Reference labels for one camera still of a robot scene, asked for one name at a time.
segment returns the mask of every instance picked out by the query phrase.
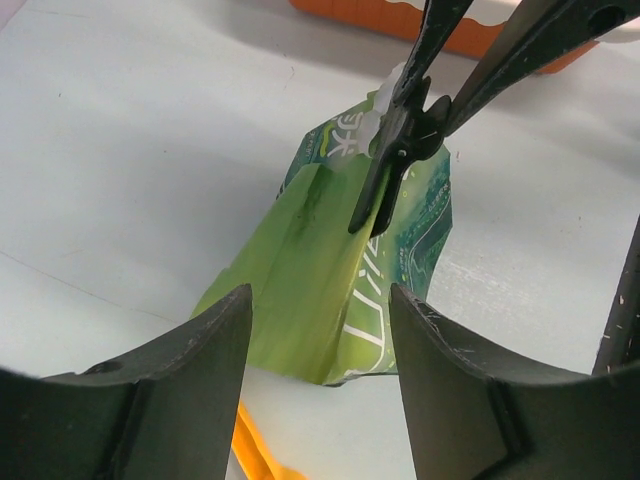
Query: orange container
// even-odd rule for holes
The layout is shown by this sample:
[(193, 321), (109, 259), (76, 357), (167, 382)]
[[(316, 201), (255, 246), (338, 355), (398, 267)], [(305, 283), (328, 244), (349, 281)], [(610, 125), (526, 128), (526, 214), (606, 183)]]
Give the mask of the orange container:
[[(338, 20), (343, 23), (376, 30), (388, 35), (414, 41), (420, 32), (422, 11), (409, 3), (387, 0), (290, 0), (299, 10)], [(498, 36), (504, 22), (482, 25), (472, 18), (464, 18), (444, 46), (449, 52), (472, 58), (482, 57)], [(595, 47), (593, 41), (559, 58), (541, 70), (556, 73)]]

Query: scratch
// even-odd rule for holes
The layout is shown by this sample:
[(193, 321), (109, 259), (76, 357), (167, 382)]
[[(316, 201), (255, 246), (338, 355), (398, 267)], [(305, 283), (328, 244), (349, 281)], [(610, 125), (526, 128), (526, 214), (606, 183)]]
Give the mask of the scratch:
[(82, 288), (80, 288), (80, 287), (78, 287), (78, 286), (76, 286), (76, 285), (74, 285), (72, 283), (66, 282), (66, 281), (56, 277), (55, 275), (51, 275), (50, 273), (44, 272), (44, 271), (42, 271), (42, 270), (40, 270), (40, 269), (38, 269), (38, 268), (36, 268), (34, 266), (31, 266), (28, 263), (23, 262), (19, 258), (16, 258), (13, 255), (9, 255), (6, 252), (3, 252), (2, 250), (0, 250), (0, 255), (2, 255), (3, 257), (8, 258), (9, 260), (13, 260), (17, 264), (22, 265), (23, 267), (26, 267), (29, 270), (37, 272), (40, 275), (44, 275), (45, 277), (48, 277), (48, 278), (50, 278), (52, 280), (55, 280), (56, 282), (60, 282), (63, 285), (66, 285), (67, 287), (73, 288), (74, 290), (77, 290), (77, 291), (82, 292), (82, 293), (84, 293), (86, 295), (89, 295), (90, 297), (97, 298), (98, 300), (102, 300), (103, 302), (106, 302), (106, 303), (108, 303), (110, 305), (114, 305), (116, 307), (124, 308), (122, 305), (119, 305), (119, 304), (117, 304), (115, 302), (112, 302), (111, 300), (107, 300), (106, 298), (100, 297), (100, 296), (96, 295), (95, 293), (91, 293), (91, 292), (89, 292), (87, 290), (84, 290), (84, 289), (82, 289)]
[(174, 324), (174, 325), (175, 325), (176, 323), (179, 323), (179, 322), (176, 322), (175, 320), (171, 320), (170, 318), (163, 317), (162, 315), (158, 315), (157, 313), (147, 312), (146, 310), (140, 310), (140, 309), (138, 309), (138, 308), (131, 308), (130, 310), (131, 310), (132, 312), (138, 312), (138, 313), (144, 313), (144, 314), (146, 314), (146, 315), (151, 315), (152, 317), (156, 317), (156, 318), (159, 318), (159, 319), (164, 320), (164, 321), (166, 321), (166, 322), (170, 322), (170, 323), (172, 323), (172, 324)]
[(64, 13), (64, 12), (56, 12), (53, 10), (40, 10), (37, 8), (25, 8), (25, 10), (29, 12), (35, 12), (35, 13), (44, 13), (45, 15), (60, 15), (62, 17), (73, 17), (73, 18), (91, 18), (87, 15), (80, 15), (77, 13)]
[(607, 365), (607, 380), (609, 381), (609, 384), (613, 387), (616, 388), (618, 385), (616, 383), (615, 378), (613, 378), (611, 376), (611, 365)]
[(284, 88), (282, 89), (282, 91), (285, 91), (287, 89), (287, 85), (289, 85), (289, 82), (291, 82), (291, 80), (293, 80), (293, 77), (296, 76), (296, 69), (291, 67), (291, 76), (289, 77), (289, 80), (287, 80), (287, 83), (284, 84)]
[(82, 253), (82, 252), (84, 252), (84, 248), (78, 248), (76, 250), (72, 250), (69, 253), (65, 253), (63, 255), (60, 255), (60, 258), (67, 258), (67, 257), (70, 257), (71, 255), (75, 255), (76, 253)]
[(172, 324), (176, 324), (178, 322), (176, 322), (175, 320), (171, 320), (169, 318), (163, 317), (162, 315), (158, 315), (157, 313), (151, 313), (151, 312), (146, 312), (144, 310), (138, 310), (135, 308), (127, 308), (123, 305), (120, 305), (119, 303), (113, 302), (107, 298), (101, 297), (100, 295), (96, 295), (95, 293), (91, 293), (88, 290), (85, 290), (84, 288), (80, 288), (77, 285), (74, 285), (73, 283), (69, 283), (66, 282), (64, 280), (62, 280), (61, 278), (56, 277), (55, 275), (51, 275), (50, 273), (44, 272), (32, 265), (29, 265), (28, 263), (23, 262), (22, 260), (20, 260), (19, 258), (14, 257), (13, 255), (9, 255), (7, 252), (3, 252), (2, 250), (0, 250), (0, 255), (2, 255), (5, 258), (8, 258), (9, 260), (17, 263), (18, 265), (22, 265), (25, 268), (28, 268), (29, 270), (39, 273), (40, 275), (44, 275), (47, 278), (50, 278), (51, 280), (55, 280), (58, 283), (61, 283), (69, 288), (72, 288), (73, 290), (76, 290), (78, 292), (84, 293), (85, 295), (88, 295), (92, 298), (95, 298), (97, 300), (101, 300), (105, 303), (108, 303), (109, 305), (113, 305), (114, 307), (118, 307), (121, 308), (123, 310), (129, 310), (130, 312), (138, 312), (138, 313), (144, 313), (146, 315), (151, 315), (153, 317), (157, 317), (157, 318), (161, 318), (162, 320), (165, 320), (167, 322), (171, 322)]

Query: black robotic claw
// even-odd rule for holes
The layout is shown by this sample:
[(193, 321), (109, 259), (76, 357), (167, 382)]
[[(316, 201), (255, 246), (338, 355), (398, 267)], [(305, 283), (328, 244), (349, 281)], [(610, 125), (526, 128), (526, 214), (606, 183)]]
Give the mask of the black robotic claw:
[(594, 375), (506, 350), (393, 286), (391, 331), (418, 480), (640, 475), (640, 221)]
[(2, 478), (222, 480), (250, 334), (244, 286), (81, 375), (0, 370)]
[(381, 191), (371, 236), (383, 233), (391, 222), (406, 169), (429, 159), (446, 136), (502, 91), (640, 15), (638, 0), (522, 0), (453, 102), (441, 97), (425, 113), (430, 81), (424, 75), (472, 1), (426, 0), (420, 35), (382, 119), (380, 143), (354, 209), (350, 233), (367, 222)]

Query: green packaging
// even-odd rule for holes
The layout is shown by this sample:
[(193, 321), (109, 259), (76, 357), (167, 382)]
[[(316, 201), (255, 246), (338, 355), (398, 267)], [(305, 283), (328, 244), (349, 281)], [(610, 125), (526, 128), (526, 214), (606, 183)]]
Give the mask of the green packaging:
[(388, 94), (389, 81), (305, 135), (274, 206), (196, 307), (252, 285), (250, 365), (325, 385), (396, 373), (390, 286), (426, 298), (452, 211), (443, 147), (406, 172), (383, 235), (369, 239), (374, 215), (347, 232)]

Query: black curved edge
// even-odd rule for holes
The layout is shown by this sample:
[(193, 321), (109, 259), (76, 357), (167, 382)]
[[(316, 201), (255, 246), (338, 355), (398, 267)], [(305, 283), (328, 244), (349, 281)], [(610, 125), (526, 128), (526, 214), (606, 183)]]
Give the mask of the black curved edge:
[(593, 373), (609, 373), (637, 360), (640, 360), (640, 218), (611, 304)]
[(81, 375), (0, 370), (0, 472), (20, 480), (221, 480), (251, 288)]
[(391, 330), (418, 480), (640, 478), (640, 362), (545, 365), (397, 285)]

